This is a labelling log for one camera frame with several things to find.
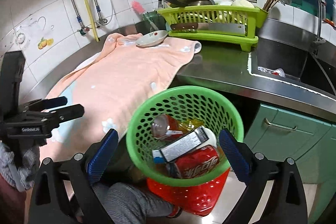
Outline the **green cabinet drawer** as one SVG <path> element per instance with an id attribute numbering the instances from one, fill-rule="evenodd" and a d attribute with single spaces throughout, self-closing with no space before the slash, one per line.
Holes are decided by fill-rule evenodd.
<path id="1" fill-rule="evenodd" d="M 335 144 L 335 125 L 329 122 L 261 104 L 244 143 L 270 160 L 293 158 L 304 183 L 322 183 L 333 173 L 323 162 Z"/>

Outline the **yellow plastic wrapper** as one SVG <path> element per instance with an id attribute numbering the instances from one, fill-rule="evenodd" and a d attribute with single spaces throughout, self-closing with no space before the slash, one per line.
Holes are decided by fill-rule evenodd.
<path id="1" fill-rule="evenodd" d="M 199 119 L 187 119 L 185 121 L 178 122 L 179 130 L 183 132 L 190 132 L 196 128 L 204 125 L 204 122 Z"/>

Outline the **red cola can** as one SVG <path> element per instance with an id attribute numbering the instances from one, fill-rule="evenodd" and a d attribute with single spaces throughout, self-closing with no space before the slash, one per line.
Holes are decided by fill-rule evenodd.
<path id="1" fill-rule="evenodd" d="M 218 150 L 206 145 L 179 157 L 166 165 L 168 174 L 173 178 L 189 179 L 201 176 L 219 164 Z"/>

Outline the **pink bottle brush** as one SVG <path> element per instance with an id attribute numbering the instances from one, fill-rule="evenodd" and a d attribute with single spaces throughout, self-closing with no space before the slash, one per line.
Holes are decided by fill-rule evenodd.
<path id="1" fill-rule="evenodd" d="M 131 2 L 132 9 L 142 17 L 142 19 L 146 20 L 149 22 L 151 25 L 152 29 L 155 31 L 158 31 L 159 28 L 155 25 L 155 23 L 151 20 L 150 16 L 147 15 L 145 9 L 143 6 L 138 2 L 138 1 L 132 1 Z"/>

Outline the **black cigarette box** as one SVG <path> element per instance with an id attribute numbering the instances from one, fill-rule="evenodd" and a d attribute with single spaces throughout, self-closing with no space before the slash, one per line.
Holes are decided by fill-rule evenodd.
<path id="1" fill-rule="evenodd" d="M 165 147 L 160 148 L 159 153 L 162 155 L 165 162 L 172 162 L 184 154 L 198 148 L 209 139 L 207 128 L 201 126 Z"/>

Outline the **peach pink towel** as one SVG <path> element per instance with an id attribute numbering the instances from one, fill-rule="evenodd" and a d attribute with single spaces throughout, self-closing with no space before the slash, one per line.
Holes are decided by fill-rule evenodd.
<path id="1" fill-rule="evenodd" d="M 166 90 L 177 72 L 202 49 L 200 42 L 167 37 L 154 47 L 135 45 L 142 35 L 109 35 L 101 52 L 60 79 L 47 98 L 81 104 L 81 118 L 62 123 L 40 148 L 40 159 L 70 159 L 100 142 L 110 129 L 122 138 L 139 106 Z"/>

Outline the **steel sink faucet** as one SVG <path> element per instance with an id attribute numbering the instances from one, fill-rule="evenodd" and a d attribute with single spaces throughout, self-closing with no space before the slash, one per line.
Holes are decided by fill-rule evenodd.
<path id="1" fill-rule="evenodd" d="M 317 35 L 314 42 L 312 42 L 312 47 L 316 50 L 321 44 L 326 42 L 325 39 L 321 38 L 322 23 L 326 16 L 326 0 L 318 0 L 318 27 Z"/>

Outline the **white paper cup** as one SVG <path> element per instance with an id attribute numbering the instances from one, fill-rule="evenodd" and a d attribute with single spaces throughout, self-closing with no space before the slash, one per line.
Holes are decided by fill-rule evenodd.
<path id="1" fill-rule="evenodd" d="M 217 136 L 208 128 L 203 127 L 204 132 L 206 133 L 207 137 L 209 138 L 205 141 L 202 146 L 211 145 L 213 147 L 217 147 Z"/>

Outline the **red plastic stool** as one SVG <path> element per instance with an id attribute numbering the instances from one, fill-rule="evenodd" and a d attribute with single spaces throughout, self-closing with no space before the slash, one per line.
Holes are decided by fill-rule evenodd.
<path id="1" fill-rule="evenodd" d="M 161 199 L 181 207 L 188 213 L 205 217 L 215 207 L 226 183 L 230 170 L 226 170 L 218 178 L 197 186 L 178 187 L 163 185 L 146 179 L 148 189 Z"/>

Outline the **green mesh trash basket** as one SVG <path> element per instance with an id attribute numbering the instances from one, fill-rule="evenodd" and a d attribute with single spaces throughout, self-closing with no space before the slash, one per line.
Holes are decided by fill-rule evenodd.
<path id="1" fill-rule="evenodd" d="M 135 111 L 127 128 L 127 151 L 134 165 L 146 177 L 164 185 L 187 187 L 209 182 L 229 170 L 230 164 L 224 155 L 212 170 L 195 178 L 173 178 L 159 170 L 152 151 L 163 147 L 164 142 L 154 138 L 150 126 L 160 114 L 168 114 L 179 122 L 197 119 L 215 135 L 227 128 L 237 141 L 244 139 L 242 118 L 225 96 L 200 86 L 167 89 L 147 99 Z"/>

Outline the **dark green utensil holder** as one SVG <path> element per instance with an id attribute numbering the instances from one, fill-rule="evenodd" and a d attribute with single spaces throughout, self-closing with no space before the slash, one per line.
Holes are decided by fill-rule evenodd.
<path id="1" fill-rule="evenodd" d="M 142 18 L 149 32 L 166 30 L 166 21 L 163 16 L 157 12 L 157 10 L 144 12 Z"/>

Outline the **white blue milk carton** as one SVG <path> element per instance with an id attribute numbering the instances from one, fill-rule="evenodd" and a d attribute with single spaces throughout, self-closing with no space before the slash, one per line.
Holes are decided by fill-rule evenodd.
<path id="1" fill-rule="evenodd" d="M 163 157 L 161 151 L 159 149 L 154 149 L 152 151 L 152 156 L 153 156 L 153 162 L 154 164 L 165 164 L 166 160 Z"/>

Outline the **white ceramic plate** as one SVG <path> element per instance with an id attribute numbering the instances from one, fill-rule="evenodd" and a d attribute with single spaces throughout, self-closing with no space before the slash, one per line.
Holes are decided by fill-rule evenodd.
<path id="1" fill-rule="evenodd" d="M 153 31 L 138 38 L 135 45 L 141 48 L 154 47 L 161 44 L 167 36 L 168 32 L 165 30 Z"/>

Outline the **lime green dish rack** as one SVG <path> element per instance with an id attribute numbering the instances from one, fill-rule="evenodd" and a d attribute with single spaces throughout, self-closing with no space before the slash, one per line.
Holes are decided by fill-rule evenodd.
<path id="1" fill-rule="evenodd" d="M 170 30 L 169 36 L 237 44 L 250 52 L 258 44 L 256 29 L 262 28 L 268 12 L 239 6 L 187 6 L 158 10 Z"/>

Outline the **amber tea bottle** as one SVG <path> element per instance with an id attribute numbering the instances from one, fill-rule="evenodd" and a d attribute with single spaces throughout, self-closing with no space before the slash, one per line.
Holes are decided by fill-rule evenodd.
<path id="1" fill-rule="evenodd" d="M 167 114 L 155 117 L 151 124 L 151 133 L 155 139 L 162 141 L 174 141 L 185 134 L 179 121 Z"/>

